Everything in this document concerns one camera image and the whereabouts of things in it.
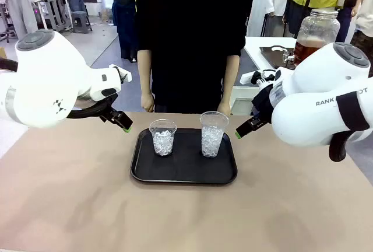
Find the person's right hand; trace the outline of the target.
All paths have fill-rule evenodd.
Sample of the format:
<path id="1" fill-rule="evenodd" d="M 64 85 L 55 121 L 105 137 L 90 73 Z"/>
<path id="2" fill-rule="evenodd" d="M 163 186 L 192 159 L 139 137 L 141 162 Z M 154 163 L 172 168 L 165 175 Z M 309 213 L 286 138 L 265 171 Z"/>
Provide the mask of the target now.
<path id="1" fill-rule="evenodd" d="M 154 112 L 154 97 L 151 93 L 142 93 L 141 105 L 144 111 L 148 113 Z"/>

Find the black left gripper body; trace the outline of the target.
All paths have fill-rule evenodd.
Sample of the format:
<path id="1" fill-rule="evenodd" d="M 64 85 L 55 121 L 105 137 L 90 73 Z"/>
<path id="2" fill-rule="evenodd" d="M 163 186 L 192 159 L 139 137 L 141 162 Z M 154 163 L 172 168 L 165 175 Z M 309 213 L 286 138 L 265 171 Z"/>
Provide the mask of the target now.
<path id="1" fill-rule="evenodd" d="M 112 108 L 111 106 L 108 106 L 100 112 L 99 117 L 103 122 L 109 121 L 111 123 L 115 123 L 117 115 L 118 112 L 116 111 L 116 109 Z"/>

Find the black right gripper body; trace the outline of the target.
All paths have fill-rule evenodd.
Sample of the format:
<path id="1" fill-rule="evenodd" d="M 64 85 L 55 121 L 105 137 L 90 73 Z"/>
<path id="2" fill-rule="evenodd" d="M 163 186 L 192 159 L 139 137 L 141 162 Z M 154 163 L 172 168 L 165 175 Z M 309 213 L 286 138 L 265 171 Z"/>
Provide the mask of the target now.
<path id="1" fill-rule="evenodd" d="M 266 123 L 272 122 L 273 106 L 270 102 L 270 92 L 273 85 L 267 85 L 253 98 L 252 104 L 255 109 L 253 115 Z"/>

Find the person's left hand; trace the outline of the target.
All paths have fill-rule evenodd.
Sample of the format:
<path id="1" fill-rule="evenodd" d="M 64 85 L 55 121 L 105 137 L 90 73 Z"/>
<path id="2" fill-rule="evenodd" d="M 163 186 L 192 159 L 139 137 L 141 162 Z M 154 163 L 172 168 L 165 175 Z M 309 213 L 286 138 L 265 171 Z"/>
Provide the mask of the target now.
<path id="1" fill-rule="evenodd" d="M 221 101 L 219 103 L 217 111 L 219 113 L 224 114 L 225 116 L 230 116 L 231 115 L 231 107 L 230 107 L 229 102 L 225 102 L 225 101 L 223 102 L 223 101 Z"/>

